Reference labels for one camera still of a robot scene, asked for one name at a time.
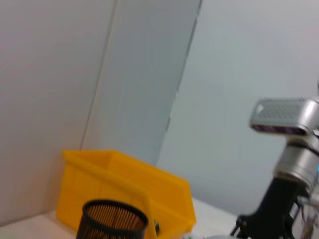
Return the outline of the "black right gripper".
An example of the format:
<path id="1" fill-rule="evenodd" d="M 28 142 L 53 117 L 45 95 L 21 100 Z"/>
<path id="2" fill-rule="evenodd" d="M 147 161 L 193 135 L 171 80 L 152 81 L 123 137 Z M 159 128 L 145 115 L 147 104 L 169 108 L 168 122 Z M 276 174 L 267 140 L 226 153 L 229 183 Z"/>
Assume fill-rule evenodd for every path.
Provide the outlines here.
<path id="1" fill-rule="evenodd" d="M 258 209 L 246 217 L 239 216 L 230 236 L 239 239 L 295 239 L 290 212 L 298 196 L 307 194 L 302 183 L 286 179 L 272 180 Z"/>

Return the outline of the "clear green-label water bottle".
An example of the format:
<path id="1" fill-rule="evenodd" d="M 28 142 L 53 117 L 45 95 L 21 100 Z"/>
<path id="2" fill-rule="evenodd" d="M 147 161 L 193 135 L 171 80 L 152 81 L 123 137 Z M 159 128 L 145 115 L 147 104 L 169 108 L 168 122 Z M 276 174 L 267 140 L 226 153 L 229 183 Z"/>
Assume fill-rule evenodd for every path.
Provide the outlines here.
<path id="1" fill-rule="evenodd" d="M 228 235 L 216 235 L 216 236 L 204 237 L 204 236 L 193 234 L 193 233 L 187 233 L 187 234 L 184 234 L 181 239 L 235 239 L 235 238 Z"/>

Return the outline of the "black mesh pen holder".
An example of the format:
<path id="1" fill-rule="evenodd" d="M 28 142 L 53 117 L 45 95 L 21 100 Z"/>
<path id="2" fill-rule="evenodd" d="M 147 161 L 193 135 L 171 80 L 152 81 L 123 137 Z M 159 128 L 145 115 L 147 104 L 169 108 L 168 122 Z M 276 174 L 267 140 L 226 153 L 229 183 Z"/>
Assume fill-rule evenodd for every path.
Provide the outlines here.
<path id="1" fill-rule="evenodd" d="M 139 209 L 113 200 L 84 204 L 76 239 L 144 239 L 149 225 Z"/>

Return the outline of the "yellow plastic bin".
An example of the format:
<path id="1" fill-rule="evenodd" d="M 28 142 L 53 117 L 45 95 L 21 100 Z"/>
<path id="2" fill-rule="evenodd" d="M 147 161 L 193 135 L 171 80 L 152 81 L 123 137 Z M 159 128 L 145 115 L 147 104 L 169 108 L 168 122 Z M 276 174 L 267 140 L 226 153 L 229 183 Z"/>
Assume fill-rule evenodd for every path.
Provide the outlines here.
<path id="1" fill-rule="evenodd" d="M 114 150 L 65 151 L 63 157 L 56 217 L 71 229 L 78 229 L 83 205 L 95 199 L 123 202 L 144 212 L 151 222 L 145 239 L 181 239 L 196 224 L 186 180 Z"/>

